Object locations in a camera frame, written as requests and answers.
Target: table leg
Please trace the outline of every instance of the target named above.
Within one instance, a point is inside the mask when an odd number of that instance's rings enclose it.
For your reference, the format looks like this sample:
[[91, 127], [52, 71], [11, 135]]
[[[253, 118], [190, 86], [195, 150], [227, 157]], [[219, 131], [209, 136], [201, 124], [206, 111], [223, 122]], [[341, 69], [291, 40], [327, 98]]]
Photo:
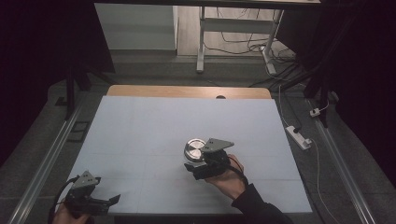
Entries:
[[262, 57], [265, 60], [265, 65], [267, 66], [267, 71], [269, 73], [269, 75], [275, 75], [276, 74], [276, 70], [274, 68], [274, 65], [271, 63], [271, 57], [269, 55], [270, 50], [271, 50], [271, 46], [274, 42], [274, 38], [276, 35], [276, 31], [277, 31], [277, 27], [279, 25], [280, 22], [280, 18], [282, 16], [283, 10], [276, 10], [275, 14], [275, 18], [274, 18], [274, 23], [271, 29], [271, 33], [270, 36], [268, 37], [268, 42], [267, 45], [265, 46], [265, 48], [262, 51]]
[[200, 34], [199, 34], [199, 48], [197, 56], [197, 73], [204, 72], [204, 33], [205, 33], [205, 7], [200, 7]]

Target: power strip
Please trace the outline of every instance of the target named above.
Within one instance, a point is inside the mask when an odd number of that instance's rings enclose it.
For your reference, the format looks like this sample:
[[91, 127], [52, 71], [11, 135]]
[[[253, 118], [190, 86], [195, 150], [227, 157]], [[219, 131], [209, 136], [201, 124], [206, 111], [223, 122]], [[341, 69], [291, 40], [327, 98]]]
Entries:
[[290, 136], [294, 139], [294, 141], [297, 143], [297, 145], [302, 149], [302, 150], [306, 150], [308, 148], [311, 148], [311, 143], [312, 141], [307, 138], [303, 138], [303, 136], [299, 133], [299, 132], [294, 132], [294, 130], [296, 130], [294, 128], [294, 126], [289, 126], [286, 128], [286, 131], [288, 131], [288, 134], [290, 134]]

